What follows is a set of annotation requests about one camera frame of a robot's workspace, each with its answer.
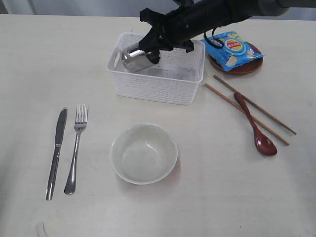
red wooden spoon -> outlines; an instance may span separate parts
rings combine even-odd
[[[277,148],[272,143],[272,141],[268,137],[266,137],[258,129],[257,125],[255,124],[254,120],[252,119],[252,116],[251,116],[251,114],[249,112],[247,104],[246,104],[245,100],[243,99],[242,95],[240,93],[235,93],[234,97],[237,100],[237,102],[240,104],[240,106],[242,107],[242,109],[245,112],[248,120],[251,123],[252,129],[253,129],[253,133],[254,133],[254,137],[255,137],[255,144],[256,144],[257,150],[259,152],[261,152],[262,154],[266,155],[266,156],[270,156],[270,157],[275,156],[277,154]]]

black cable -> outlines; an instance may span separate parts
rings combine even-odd
[[[206,32],[204,32],[204,35],[203,35],[204,39],[209,45],[213,46],[214,48],[223,48],[225,46],[224,42],[222,42],[220,39],[217,39],[217,38],[214,37],[215,30],[216,30],[216,28],[214,28],[212,30],[212,37],[213,37],[214,41],[216,41],[216,42],[218,42],[220,44],[220,46],[218,46],[218,45],[214,44],[212,41],[210,41],[208,39],[208,37],[206,36]]]

knife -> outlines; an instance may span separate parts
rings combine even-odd
[[[50,174],[48,178],[46,200],[51,200],[54,194],[57,166],[58,166],[58,160],[59,160],[59,155],[60,155],[61,143],[63,141],[63,136],[64,136],[66,119],[67,119],[67,108],[63,108],[59,114],[57,126],[56,126],[55,150],[54,150],[53,161],[51,163]]]

fork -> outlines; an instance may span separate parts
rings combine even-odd
[[[68,179],[64,189],[65,194],[73,194],[76,190],[76,170],[77,170],[77,157],[78,157],[78,148],[81,132],[87,127],[88,111],[85,104],[77,104],[76,111],[76,122],[75,122],[75,131],[76,131],[76,141],[73,154],[73,160],[71,162]]]

chip bag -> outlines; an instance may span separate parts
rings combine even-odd
[[[214,45],[210,45],[202,39],[206,52],[226,72],[264,56],[254,52],[250,45],[234,31],[221,33],[208,39]]]

